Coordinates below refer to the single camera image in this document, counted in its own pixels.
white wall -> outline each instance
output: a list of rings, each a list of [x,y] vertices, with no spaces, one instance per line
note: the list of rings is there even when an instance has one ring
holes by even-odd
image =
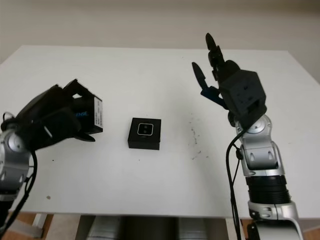
[[[21,45],[289,50],[320,81],[318,0],[1,0],[0,57]]]

scratch mark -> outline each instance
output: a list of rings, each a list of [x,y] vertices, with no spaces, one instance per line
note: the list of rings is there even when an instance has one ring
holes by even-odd
[[[196,132],[193,128],[191,128],[191,131],[193,132],[194,144],[197,144]]]

black box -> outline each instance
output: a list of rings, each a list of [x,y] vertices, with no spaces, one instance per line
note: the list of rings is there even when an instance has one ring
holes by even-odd
[[[73,100],[72,111],[86,134],[103,132],[102,100],[95,95],[79,97]]]
[[[160,149],[161,119],[132,118],[128,145],[130,149]]]

white label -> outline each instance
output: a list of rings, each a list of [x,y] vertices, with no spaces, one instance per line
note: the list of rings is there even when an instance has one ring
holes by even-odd
[[[94,125],[103,128],[102,101],[94,97]]]

floor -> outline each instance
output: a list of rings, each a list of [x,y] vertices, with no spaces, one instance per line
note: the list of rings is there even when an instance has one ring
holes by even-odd
[[[28,223],[32,225],[34,222],[36,214],[35,213],[20,213],[17,217],[22,222]],[[44,222],[43,228],[44,228],[44,233],[43,233],[43,238],[41,240],[45,240],[51,225],[51,221],[53,219],[53,214],[48,214],[46,217],[46,220]],[[27,237],[24,235],[21,235],[19,233],[15,233],[12,231],[7,231],[6,234],[3,236],[2,240],[33,240],[34,238]]]
[[[25,223],[29,223],[32,224],[34,219],[35,219],[36,214],[33,213],[20,213],[18,216],[18,219],[20,221],[23,221]],[[51,223],[53,220],[53,215],[52,214],[48,214],[46,221],[44,223],[44,234],[43,234],[43,238],[41,238],[41,240],[45,240],[48,234],[48,231],[51,227]],[[251,220],[242,220],[242,225],[243,225],[243,230],[244,230],[244,234],[247,237],[247,225],[251,223]],[[61,234],[63,234],[63,232],[59,232],[59,236],[57,235],[57,238],[54,238],[53,235],[51,234],[50,236],[50,240],[61,240]],[[15,232],[11,232],[8,231],[2,240],[32,240],[33,238],[30,237],[26,237],[23,236],[21,234],[15,233]],[[320,240],[320,228],[319,229],[315,229],[315,230],[311,230],[308,232],[304,233],[304,240]]]

